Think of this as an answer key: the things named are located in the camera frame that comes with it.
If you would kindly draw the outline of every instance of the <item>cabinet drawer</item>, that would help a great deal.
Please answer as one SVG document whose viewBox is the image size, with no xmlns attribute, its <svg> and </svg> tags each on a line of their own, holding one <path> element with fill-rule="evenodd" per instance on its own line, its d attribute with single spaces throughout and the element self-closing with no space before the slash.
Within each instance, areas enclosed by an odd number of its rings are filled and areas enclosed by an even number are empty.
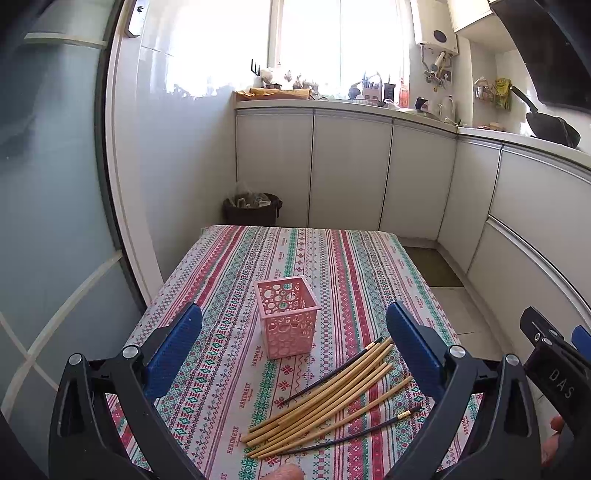
<svg viewBox="0 0 591 480">
<path fill-rule="evenodd" d="M 584 306 L 573 303 L 570 293 L 553 280 L 551 271 L 536 261 L 535 251 L 492 220 L 485 225 L 468 279 L 522 361 L 533 350 L 519 328 L 527 307 L 535 307 L 567 340 L 577 325 L 588 328 L 589 314 L 585 319 L 579 310 Z"/>
<path fill-rule="evenodd" d="M 491 215 L 540 251 L 591 303 L 591 180 L 575 167 L 504 148 Z"/>
</svg>

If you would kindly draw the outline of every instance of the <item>door frame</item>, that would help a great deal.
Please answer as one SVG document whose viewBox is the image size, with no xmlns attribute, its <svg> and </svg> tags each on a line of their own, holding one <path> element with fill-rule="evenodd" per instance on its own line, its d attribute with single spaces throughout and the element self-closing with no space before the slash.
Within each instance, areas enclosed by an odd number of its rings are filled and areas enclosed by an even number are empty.
<svg viewBox="0 0 591 480">
<path fill-rule="evenodd" d="M 105 90 L 105 154 L 116 222 L 129 266 L 150 305 L 163 285 L 141 191 L 136 82 L 141 36 L 125 34 L 135 0 L 124 0 L 109 53 Z"/>
</svg>

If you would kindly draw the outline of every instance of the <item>water heater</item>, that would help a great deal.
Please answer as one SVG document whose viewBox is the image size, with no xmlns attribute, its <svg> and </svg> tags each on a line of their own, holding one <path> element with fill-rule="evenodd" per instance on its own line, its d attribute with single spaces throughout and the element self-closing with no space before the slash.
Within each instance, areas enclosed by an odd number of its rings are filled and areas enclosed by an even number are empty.
<svg viewBox="0 0 591 480">
<path fill-rule="evenodd" d="M 427 48 L 457 55 L 456 34 L 445 0 L 411 0 L 414 39 Z"/>
</svg>

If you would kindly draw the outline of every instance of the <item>pan handle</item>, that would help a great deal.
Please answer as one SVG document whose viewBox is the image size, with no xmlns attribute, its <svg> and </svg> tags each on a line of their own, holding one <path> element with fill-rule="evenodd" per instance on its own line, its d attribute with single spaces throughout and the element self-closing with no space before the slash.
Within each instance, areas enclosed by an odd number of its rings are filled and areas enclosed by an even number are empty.
<svg viewBox="0 0 591 480">
<path fill-rule="evenodd" d="M 532 103 L 532 101 L 527 98 L 527 96 L 521 91 L 519 90 L 515 85 L 511 85 L 509 87 L 509 89 L 516 94 L 520 99 L 522 99 L 525 104 L 530 107 L 530 110 L 532 113 L 538 113 L 538 108 Z"/>
</svg>

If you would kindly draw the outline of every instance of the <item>pink plastic basket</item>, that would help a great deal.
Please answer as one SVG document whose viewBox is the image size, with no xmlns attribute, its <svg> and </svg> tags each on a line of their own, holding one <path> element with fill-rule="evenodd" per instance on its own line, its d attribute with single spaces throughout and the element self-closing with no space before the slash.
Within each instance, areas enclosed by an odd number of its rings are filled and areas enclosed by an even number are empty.
<svg viewBox="0 0 591 480">
<path fill-rule="evenodd" d="M 316 313 L 322 307 L 304 277 L 253 282 L 263 343 L 270 359 L 312 350 Z"/>
</svg>

